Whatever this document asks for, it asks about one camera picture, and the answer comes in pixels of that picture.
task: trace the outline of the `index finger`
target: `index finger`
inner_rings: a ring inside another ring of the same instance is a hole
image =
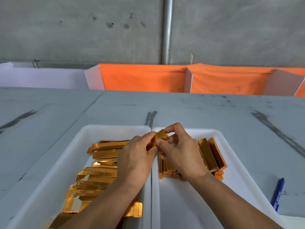
[[[140,139],[139,142],[143,143],[145,146],[151,141],[151,139],[155,136],[156,132],[149,132],[144,134]]]
[[[189,134],[185,131],[185,129],[181,125],[181,123],[174,123],[174,124],[166,127],[164,129],[164,131],[166,133],[174,132],[178,136],[178,139],[181,139],[181,138],[186,137],[186,136],[189,137]]]

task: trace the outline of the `tray with flat gold boxes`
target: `tray with flat gold boxes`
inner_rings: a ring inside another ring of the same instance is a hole
[[[148,126],[87,125],[81,128],[27,200],[22,212],[11,220],[9,228],[57,229],[116,179],[116,157],[128,140],[150,131]],[[150,215],[151,176],[122,215],[123,227],[150,228]]]
[[[158,132],[163,128],[155,127],[152,131]],[[215,178],[285,228],[277,212],[218,130],[185,130],[198,140],[201,158]],[[205,201],[170,160],[154,160],[151,212],[152,229],[223,228]]]

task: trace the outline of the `person's right hand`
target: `person's right hand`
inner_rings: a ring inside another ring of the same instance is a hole
[[[186,179],[209,173],[201,158],[197,140],[190,137],[180,123],[170,125],[164,131],[175,134],[171,135],[168,141],[156,141],[162,159],[169,158]]]

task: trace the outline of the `gray concrete wall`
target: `gray concrete wall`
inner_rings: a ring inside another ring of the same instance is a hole
[[[176,0],[171,64],[192,54],[304,67],[304,10],[305,0]],[[162,31],[163,0],[0,0],[0,61],[158,64]]]

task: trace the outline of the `stack of flat gold boxes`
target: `stack of flat gold boxes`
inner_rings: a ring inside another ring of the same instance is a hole
[[[223,170],[227,168],[227,164],[224,161],[222,154],[213,138],[207,140],[201,139],[198,142],[198,148],[201,158],[206,168],[220,181],[223,180]],[[159,157],[159,178],[181,178],[182,181],[186,181],[179,171],[172,164],[170,159],[162,160]]]
[[[99,141],[93,144],[87,151],[93,154],[92,167],[86,167],[80,171],[76,177],[76,183],[71,185],[65,197],[63,212],[60,213],[50,229],[57,229],[75,214],[88,206],[102,191],[107,189],[117,177],[116,158],[126,141]],[[126,212],[117,228],[122,228],[123,219],[128,217],[139,218],[142,216],[143,204],[135,198]]]

